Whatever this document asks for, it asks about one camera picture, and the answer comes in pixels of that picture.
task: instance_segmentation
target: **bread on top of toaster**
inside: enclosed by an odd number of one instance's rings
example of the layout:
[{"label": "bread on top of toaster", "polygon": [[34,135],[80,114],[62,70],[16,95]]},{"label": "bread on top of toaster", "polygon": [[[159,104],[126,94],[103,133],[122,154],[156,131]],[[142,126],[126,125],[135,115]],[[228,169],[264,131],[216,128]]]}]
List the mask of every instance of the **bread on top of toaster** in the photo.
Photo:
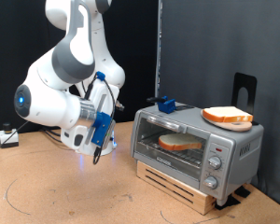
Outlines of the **bread on top of toaster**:
[{"label": "bread on top of toaster", "polygon": [[202,148],[202,143],[188,133],[170,133],[159,137],[159,145],[166,150]]},{"label": "bread on top of toaster", "polygon": [[203,110],[203,116],[214,122],[248,122],[253,116],[234,106],[210,107]]}]

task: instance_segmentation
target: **toaster oven glass window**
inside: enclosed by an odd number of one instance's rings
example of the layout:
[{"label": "toaster oven glass window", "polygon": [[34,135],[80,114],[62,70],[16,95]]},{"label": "toaster oven glass window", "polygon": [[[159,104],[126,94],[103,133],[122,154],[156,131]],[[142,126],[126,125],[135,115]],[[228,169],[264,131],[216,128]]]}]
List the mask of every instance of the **toaster oven glass window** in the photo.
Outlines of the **toaster oven glass window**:
[{"label": "toaster oven glass window", "polygon": [[175,132],[141,118],[135,151],[199,180],[203,166],[206,139],[191,134],[187,130],[186,134],[191,135],[197,142],[201,143],[201,147],[185,150],[167,150],[160,146],[159,138],[169,133]]}]

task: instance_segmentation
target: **silver toaster oven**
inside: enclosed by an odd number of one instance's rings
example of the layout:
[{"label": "silver toaster oven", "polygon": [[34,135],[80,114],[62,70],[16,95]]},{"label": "silver toaster oven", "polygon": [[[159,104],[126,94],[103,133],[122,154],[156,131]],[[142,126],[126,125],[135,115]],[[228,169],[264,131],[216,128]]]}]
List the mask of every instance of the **silver toaster oven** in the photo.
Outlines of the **silver toaster oven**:
[{"label": "silver toaster oven", "polygon": [[[257,173],[263,127],[252,126],[242,133],[227,131],[204,120],[201,111],[194,107],[165,114],[156,105],[139,110],[131,154],[137,161],[212,195],[218,205],[223,205]],[[191,134],[202,147],[165,150],[159,145],[159,137],[168,133]]]}]

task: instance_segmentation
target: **wooden platform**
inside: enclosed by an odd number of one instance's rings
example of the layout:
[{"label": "wooden platform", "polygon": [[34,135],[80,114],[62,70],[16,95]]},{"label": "wooden platform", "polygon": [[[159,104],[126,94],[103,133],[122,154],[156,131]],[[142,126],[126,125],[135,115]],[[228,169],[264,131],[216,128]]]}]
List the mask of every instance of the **wooden platform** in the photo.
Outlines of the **wooden platform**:
[{"label": "wooden platform", "polygon": [[206,195],[140,161],[137,163],[137,175],[202,215],[215,207],[216,199],[214,197]]}]

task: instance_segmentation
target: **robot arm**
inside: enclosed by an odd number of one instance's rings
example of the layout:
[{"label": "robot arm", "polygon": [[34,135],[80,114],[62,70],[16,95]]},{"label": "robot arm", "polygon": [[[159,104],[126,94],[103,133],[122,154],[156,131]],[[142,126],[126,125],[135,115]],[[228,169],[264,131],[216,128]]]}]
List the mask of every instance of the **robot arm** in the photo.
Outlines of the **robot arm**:
[{"label": "robot arm", "polygon": [[[113,101],[124,82],[122,68],[107,50],[105,35],[103,40],[93,37],[101,32],[99,30],[104,33],[104,29],[97,29],[103,26],[103,21],[99,22],[102,19],[99,12],[106,11],[110,4],[110,0],[47,0],[49,21],[66,30],[66,35],[55,48],[31,65],[14,100],[21,117],[46,126],[61,127],[62,141],[89,155],[93,155],[98,146],[103,146],[107,128],[111,126]],[[98,66],[101,57],[111,63]],[[106,74],[106,81],[111,80],[109,87],[101,76],[94,81],[89,99],[67,91],[74,84],[79,86],[83,80],[90,83],[96,71],[101,69]]]}]

